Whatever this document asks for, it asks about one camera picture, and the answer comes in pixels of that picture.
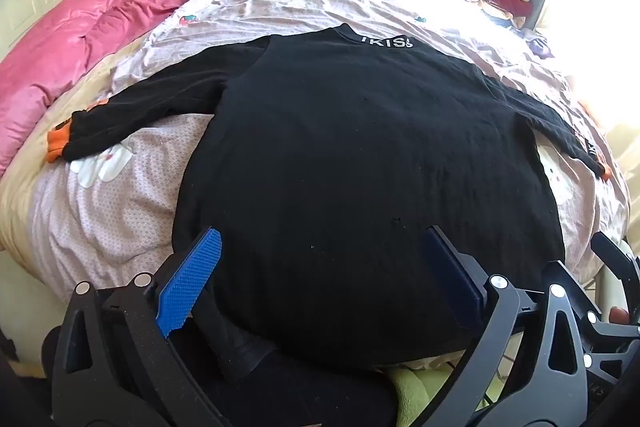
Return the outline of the black long sleeve sweater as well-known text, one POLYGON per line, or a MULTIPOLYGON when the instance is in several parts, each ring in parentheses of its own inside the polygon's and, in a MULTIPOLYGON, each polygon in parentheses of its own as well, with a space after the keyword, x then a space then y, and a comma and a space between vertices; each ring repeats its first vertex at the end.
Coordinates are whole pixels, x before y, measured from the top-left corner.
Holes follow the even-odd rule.
POLYGON ((209 124, 184 170, 172 247, 213 228, 222 254, 192 317, 257 358, 397 364, 463 348, 421 253, 436 225, 488 273, 537 289, 565 256, 543 135, 595 176, 554 109, 406 36, 342 25, 213 46, 75 113, 50 159, 103 152, 160 119, 209 124))

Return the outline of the purple crumpled cloth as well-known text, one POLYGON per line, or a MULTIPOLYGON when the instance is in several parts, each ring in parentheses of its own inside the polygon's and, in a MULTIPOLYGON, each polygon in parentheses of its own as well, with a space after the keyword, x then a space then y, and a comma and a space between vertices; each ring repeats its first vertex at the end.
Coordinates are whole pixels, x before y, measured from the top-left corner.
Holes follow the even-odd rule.
POLYGON ((523 39, 536 57, 541 58, 541 60, 547 60, 547 58, 553 57, 548 40, 539 32, 525 28, 523 39))

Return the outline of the pink quilted comforter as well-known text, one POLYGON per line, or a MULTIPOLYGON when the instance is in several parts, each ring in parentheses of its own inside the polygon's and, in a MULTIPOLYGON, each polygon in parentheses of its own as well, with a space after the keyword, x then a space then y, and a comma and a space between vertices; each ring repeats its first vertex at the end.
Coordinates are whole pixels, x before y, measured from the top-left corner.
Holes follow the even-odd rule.
POLYGON ((102 58, 155 28, 186 0, 62 0, 1 62, 1 166, 47 108, 102 58))

